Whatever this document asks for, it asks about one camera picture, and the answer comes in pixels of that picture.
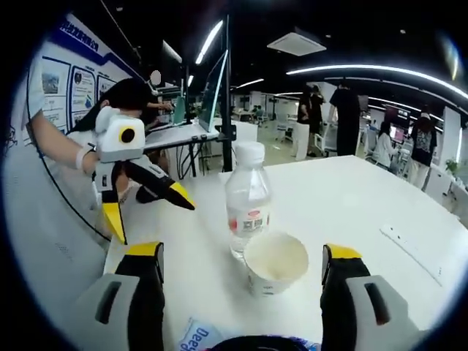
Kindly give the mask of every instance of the potted plant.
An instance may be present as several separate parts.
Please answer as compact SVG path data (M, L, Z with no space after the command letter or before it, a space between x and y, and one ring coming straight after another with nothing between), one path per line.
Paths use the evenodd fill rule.
M458 162L454 159L448 159L445 162L445 170L448 171L452 176L456 177L458 172Z

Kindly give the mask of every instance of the ceiling vent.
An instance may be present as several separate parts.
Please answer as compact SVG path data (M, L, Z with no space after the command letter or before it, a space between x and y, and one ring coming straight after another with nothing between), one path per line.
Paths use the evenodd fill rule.
M307 35L306 32L300 29L296 29L268 44L267 48L290 53L294 56L305 56L327 50L325 46L311 39L311 35Z

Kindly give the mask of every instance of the white pants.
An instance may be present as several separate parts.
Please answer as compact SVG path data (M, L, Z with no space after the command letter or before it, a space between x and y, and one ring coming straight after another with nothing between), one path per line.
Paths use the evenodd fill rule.
M429 167L411 159L409 161L408 181L418 189L422 189L424 182L426 181L428 171Z
M309 125L296 123L292 131L292 141L292 152L295 154L295 160L305 159L309 147Z

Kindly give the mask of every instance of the black ceiling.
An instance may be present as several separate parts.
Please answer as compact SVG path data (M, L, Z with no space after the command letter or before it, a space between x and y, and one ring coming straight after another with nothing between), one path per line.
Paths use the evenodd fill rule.
M367 70L330 71L287 76L285 72L329 64L379 64L413 69L440 78L462 89L465 77L451 80L440 38L455 43L461 67L467 62L468 40L463 25L466 16L459 2L444 1L428 6L427 1L393 0L105 0L141 62L103 10L100 0L95 8L77 9L76 15L112 49L140 66L144 75L158 68L161 42L166 40L190 65L195 76L191 89L200 90L214 62L221 55L222 35L218 35L200 66L193 63L213 26L231 14L231 83L239 86L258 78L265 81L239 90L270 93L297 91L307 81L327 77L365 77L409 84L434 92L468 110L468 100L420 78L396 73ZM266 47L294 27L314 35L327 50L297 57ZM409 88L371 81L353 81L361 94L400 101L419 107L443 109L443 103Z

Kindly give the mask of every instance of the black pole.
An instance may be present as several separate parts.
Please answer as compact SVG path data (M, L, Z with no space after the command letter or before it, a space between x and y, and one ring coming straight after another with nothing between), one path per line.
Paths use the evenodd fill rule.
M231 98L230 98L230 77L231 77L231 47L230 47L230 16L229 10L226 14L226 25L224 28L224 51L227 51L226 68L224 70L224 89L221 95L221 131L225 139L222 141L222 156L224 171L233 170L233 155L231 153Z
M189 65L186 63L184 67L184 94L185 94L185 119L186 123L190 123L189 111Z

